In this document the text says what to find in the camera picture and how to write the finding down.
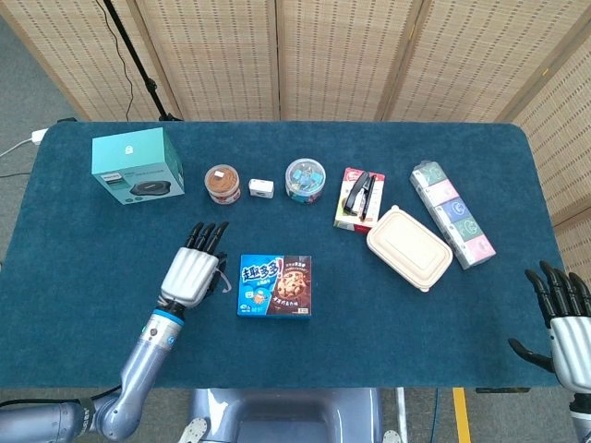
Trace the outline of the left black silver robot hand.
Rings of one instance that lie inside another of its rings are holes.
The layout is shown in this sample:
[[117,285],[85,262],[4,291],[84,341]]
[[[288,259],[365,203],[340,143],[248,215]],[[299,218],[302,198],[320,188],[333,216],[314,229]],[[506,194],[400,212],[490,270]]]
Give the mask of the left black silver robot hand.
[[158,307],[180,312],[199,305],[225,278],[227,254],[216,248],[228,226],[198,222],[178,249],[161,285]]

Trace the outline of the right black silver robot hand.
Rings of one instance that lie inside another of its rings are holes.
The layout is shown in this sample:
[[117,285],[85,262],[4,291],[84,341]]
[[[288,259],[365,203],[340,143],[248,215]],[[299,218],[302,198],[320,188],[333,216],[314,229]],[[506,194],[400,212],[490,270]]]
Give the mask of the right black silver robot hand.
[[590,392],[590,289],[574,272],[565,272],[545,260],[539,262],[543,274],[532,269],[525,276],[537,296],[549,336],[550,355],[527,349],[515,338],[508,343],[524,361],[553,374],[575,394]]

